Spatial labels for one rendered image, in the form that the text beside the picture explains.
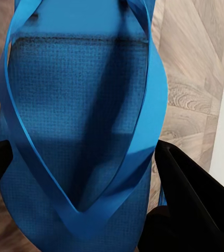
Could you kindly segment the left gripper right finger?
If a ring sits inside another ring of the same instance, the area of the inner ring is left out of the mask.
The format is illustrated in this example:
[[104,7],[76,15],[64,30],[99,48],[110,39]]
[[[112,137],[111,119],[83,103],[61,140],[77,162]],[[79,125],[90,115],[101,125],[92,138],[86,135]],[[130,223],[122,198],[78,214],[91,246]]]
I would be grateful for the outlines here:
[[155,162],[180,252],[224,252],[224,186],[171,143]]

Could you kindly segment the sandal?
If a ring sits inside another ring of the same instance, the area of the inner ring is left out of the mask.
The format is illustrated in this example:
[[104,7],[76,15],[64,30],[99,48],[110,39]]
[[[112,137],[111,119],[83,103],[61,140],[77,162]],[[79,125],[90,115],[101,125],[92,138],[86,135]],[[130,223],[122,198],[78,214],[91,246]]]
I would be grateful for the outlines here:
[[165,194],[164,194],[164,189],[162,188],[162,186],[161,186],[160,200],[159,200],[158,206],[161,206],[161,205],[167,205]]
[[0,192],[41,252],[138,245],[168,97],[155,2],[15,0],[0,56],[0,141],[13,152]]

